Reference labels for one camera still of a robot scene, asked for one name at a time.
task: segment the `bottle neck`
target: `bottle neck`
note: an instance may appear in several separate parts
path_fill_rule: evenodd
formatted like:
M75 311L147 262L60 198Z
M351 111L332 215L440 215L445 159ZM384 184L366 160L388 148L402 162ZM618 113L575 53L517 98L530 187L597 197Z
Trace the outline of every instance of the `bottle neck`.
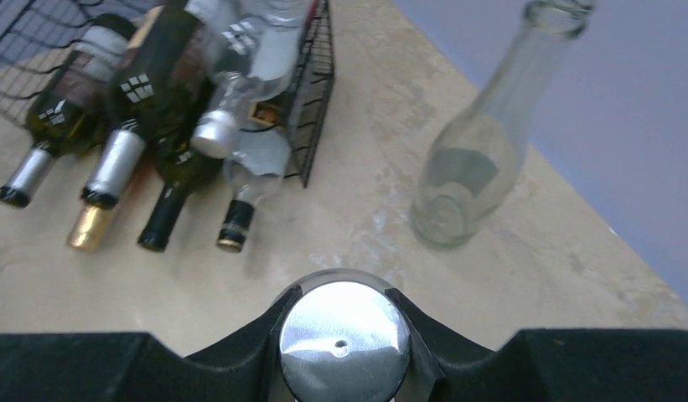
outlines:
M533 112L589 14L572 0L564 6L556 1L537 0L526 6L525 25L473 104L475 111L492 117L520 142L525 142Z

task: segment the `marble surface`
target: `marble surface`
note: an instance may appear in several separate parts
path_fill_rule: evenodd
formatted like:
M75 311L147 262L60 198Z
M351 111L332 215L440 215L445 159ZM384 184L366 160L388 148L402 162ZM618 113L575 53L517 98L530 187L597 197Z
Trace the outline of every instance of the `marble surface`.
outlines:
M96 155L60 160L25 210L0 205L0 332L153 332L199 350L330 267L373 272L490 348L521 327L688 328L688 306L535 151L504 206L464 248L408 228L436 133L475 88L387 0L333 0L338 81L311 182L263 204L246 250L215 247L230 200L193 196L165 254L135 245L161 188L147 170L93 255L63 246ZM0 117L0 185L28 147Z

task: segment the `bottle mouth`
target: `bottle mouth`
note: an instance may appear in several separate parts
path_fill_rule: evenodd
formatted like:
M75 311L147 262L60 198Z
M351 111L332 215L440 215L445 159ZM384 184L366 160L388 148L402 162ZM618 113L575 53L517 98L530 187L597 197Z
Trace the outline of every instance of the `bottle mouth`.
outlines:
M524 11L524 20L534 28L564 39L580 36L595 0L535 0Z

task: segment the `blue wall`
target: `blue wall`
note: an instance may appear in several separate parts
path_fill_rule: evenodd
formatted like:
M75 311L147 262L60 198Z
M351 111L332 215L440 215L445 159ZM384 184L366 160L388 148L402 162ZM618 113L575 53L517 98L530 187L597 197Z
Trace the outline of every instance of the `blue wall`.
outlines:
M479 87L525 4L394 3ZM601 0L537 111L533 142L688 303L688 0Z

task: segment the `round metal lid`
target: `round metal lid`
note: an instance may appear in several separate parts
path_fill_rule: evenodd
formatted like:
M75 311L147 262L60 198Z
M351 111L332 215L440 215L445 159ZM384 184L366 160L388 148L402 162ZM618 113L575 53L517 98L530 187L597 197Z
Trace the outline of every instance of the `round metal lid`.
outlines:
M410 330L379 291L324 283L294 305L282 326L282 376L300 402L388 402L410 361Z

